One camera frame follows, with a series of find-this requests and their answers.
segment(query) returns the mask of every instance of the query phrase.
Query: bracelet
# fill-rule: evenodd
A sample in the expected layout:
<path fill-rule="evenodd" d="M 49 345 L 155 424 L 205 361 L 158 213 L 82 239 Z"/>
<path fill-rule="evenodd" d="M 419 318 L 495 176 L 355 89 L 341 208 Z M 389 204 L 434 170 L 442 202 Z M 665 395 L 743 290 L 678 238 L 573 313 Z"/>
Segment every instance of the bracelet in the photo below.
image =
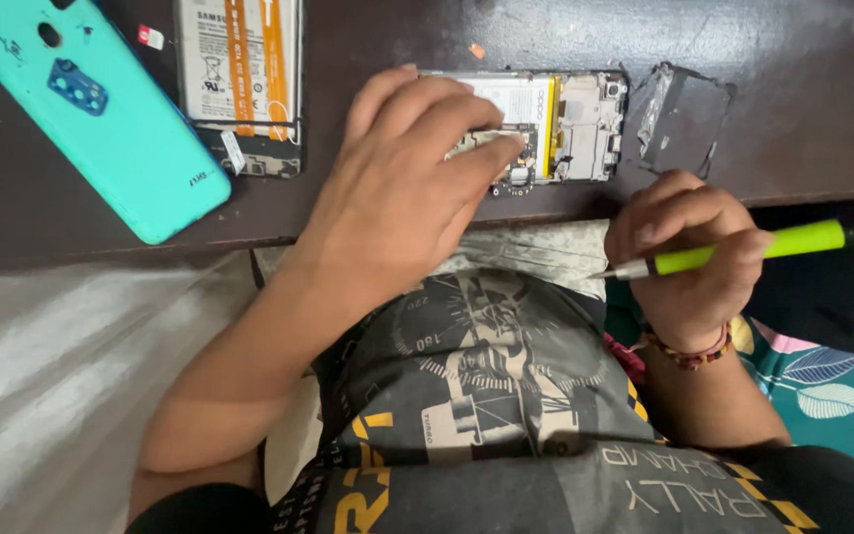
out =
<path fill-rule="evenodd" d="M 683 370 L 697 370 L 701 365 L 720 359 L 722 356 L 727 354 L 729 347 L 732 345 L 732 339 L 729 334 L 729 322 L 724 323 L 723 327 L 720 329 L 720 338 L 718 342 L 709 349 L 700 351 L 699 353 L 686 354 L 675 351 L 664 343 L 661 343 L 658 335 L 654 332 L 646 333 L 645 338 L 650 345 L 658 347 L 661 352 L 668 355 L 668 357 L 670 357 L 671 360 L 678 364 L 678 367 Z"/>

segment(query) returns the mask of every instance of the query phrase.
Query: teal phone back cover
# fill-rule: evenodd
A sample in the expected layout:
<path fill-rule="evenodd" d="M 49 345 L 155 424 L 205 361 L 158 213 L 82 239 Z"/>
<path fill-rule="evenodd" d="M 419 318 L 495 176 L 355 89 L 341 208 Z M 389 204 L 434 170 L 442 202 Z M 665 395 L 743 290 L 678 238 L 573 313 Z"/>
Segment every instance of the teal phone back cover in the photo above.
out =
<path fill-rule="evenodd" d="M 57 46 L 41 23 L 61 35 Z M 56 60 L 106 92 L 99 116 L 48 85 Z M 219 164 L 90 0 L 0 0 L 0 82 L 143 241 L 160 243 L 229 198 Z"/>

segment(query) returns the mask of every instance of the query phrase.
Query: graphic t-shirt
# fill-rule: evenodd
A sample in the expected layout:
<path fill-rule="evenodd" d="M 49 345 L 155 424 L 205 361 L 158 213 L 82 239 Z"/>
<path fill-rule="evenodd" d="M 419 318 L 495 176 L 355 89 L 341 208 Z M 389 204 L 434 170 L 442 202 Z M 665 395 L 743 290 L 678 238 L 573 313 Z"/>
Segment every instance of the graphic t-shirt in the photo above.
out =
<path fill-rule="evenodd" d="M 668 446 L 602 315 L 523 274 L 427 278 L 316 361 L 325 430 L 280 503 L 201 486 L 129 532 L 854 532 L 848 456 Z"/>

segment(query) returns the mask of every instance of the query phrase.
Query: right hand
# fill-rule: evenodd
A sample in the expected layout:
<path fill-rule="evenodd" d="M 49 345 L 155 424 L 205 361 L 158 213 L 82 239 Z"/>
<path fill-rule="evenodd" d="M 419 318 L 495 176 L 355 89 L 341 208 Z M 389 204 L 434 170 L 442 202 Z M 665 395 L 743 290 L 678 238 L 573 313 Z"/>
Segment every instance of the right hand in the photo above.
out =
<path fill-rule="evenodd" d="M 730 193 L 686 171 L 669 171 L 638 191 L 612 222 L 605 253 L 612 265 L 661 252 L 718 246 L 695 271 L 631 281 L 644 317 L 662 343 L 692 354 L 714 346 L 724 323 L 750 300 L 773 235 L 758 230 Z"/>
<path fill-rule="evenodd" d="M 414 66 L 373 77 L 348 113 L 342 150 L 308 225 L 280 268 L 360 319 L 413 287 L 457 248 L 491 183 L 523 148 L 504 136 L 444 156 L 503 114 L 450 78 Z"/>

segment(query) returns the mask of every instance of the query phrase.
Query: pen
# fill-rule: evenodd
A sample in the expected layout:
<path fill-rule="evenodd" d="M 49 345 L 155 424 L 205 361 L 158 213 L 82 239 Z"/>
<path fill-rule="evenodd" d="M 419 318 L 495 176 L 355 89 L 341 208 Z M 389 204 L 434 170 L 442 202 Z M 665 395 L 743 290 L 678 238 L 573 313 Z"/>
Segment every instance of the pen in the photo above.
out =
<path fill-rule="evenodd" d="M 820 252 L 843 248 L 854 244 L 854 226 L 843 226 L 837 219 L 793 226 L 773 232 L 776 240 L 770 245 L 763 258 L 781 258 L 809 252 Z M 591 278 L 616 277 L 619 280 L 644 278 L 645 276 L 680 273 L 702 267 L 714 253 L 714 245 L 682 252 L 658 254 L 646 260 L 628 261 L 603 273 L 592 274 Z"/>

